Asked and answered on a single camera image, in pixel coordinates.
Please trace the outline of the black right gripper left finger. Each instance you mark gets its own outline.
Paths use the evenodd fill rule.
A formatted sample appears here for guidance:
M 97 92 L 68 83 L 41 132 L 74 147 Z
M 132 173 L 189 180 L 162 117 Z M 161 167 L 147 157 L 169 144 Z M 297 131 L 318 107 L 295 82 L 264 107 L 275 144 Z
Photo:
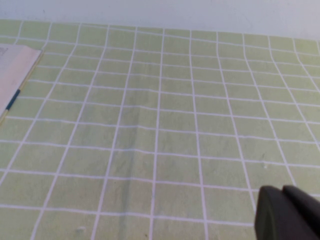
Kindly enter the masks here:
M 258 240 L 296 240 L 300 217 L 284 193 L 273 186 L 259 190 L 254 229 Z

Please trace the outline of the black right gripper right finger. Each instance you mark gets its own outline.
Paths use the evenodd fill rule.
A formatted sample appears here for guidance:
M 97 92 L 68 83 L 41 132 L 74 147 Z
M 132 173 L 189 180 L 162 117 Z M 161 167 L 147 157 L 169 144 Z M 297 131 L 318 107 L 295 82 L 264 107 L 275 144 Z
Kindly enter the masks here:
M 296 186 L 285 185 L 283 193 L 295 206 L 305 223 L 320 239 L 320 202 Z

